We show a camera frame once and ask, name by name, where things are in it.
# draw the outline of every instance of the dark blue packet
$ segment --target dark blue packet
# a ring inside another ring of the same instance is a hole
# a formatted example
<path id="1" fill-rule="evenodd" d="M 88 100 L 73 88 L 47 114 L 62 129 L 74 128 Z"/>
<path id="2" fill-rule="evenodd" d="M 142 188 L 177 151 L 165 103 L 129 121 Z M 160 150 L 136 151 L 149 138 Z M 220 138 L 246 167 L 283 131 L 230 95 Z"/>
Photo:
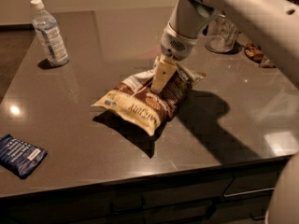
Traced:
<path id="1" fill-rule="evenodd" d="M 10 134 L 0 138 L 0 164 L 24 179 L 46 157 L 47 150 L 13 138 Z"/>

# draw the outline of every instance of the gray tabletop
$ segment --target gray tabletop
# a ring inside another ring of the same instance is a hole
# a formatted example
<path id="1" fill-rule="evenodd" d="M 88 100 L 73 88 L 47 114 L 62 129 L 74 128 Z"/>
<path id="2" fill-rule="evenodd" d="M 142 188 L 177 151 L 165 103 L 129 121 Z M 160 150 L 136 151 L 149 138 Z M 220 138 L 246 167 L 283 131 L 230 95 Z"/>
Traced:
<path id="1" fill-rule="evenodd" d="M 25 180 L 0 167 L 0 197 L 134 177 L 271 160 L 297 152 L 298 90 L 277 69 L 243 52 L 205 49 L 187 67 L 207 73 L 177 116 L 149 138 L 91 107 L 124 78 L 151 69 L 171 7 L 56 14 L 70 62 L 49 69 L 33 41 L 0 106 L 0 136 L 49 155 Z M 16 106 L 21 113 L 11 113 Z"/>

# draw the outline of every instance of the water bottle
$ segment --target water bottle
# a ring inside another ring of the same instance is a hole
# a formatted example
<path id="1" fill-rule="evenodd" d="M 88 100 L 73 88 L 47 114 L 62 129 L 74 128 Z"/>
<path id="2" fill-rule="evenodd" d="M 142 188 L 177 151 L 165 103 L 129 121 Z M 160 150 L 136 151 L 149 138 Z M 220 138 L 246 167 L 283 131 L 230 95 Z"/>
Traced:
<path id="1" fill-rule="evenodd" d="M 35 15 L 32 24 L 37 37 L 52 66 L 62 66 L 68 62 L 63 38 L 55 18 L 49 14 L 41 0 L 32 0 L 31 8 Z"/>

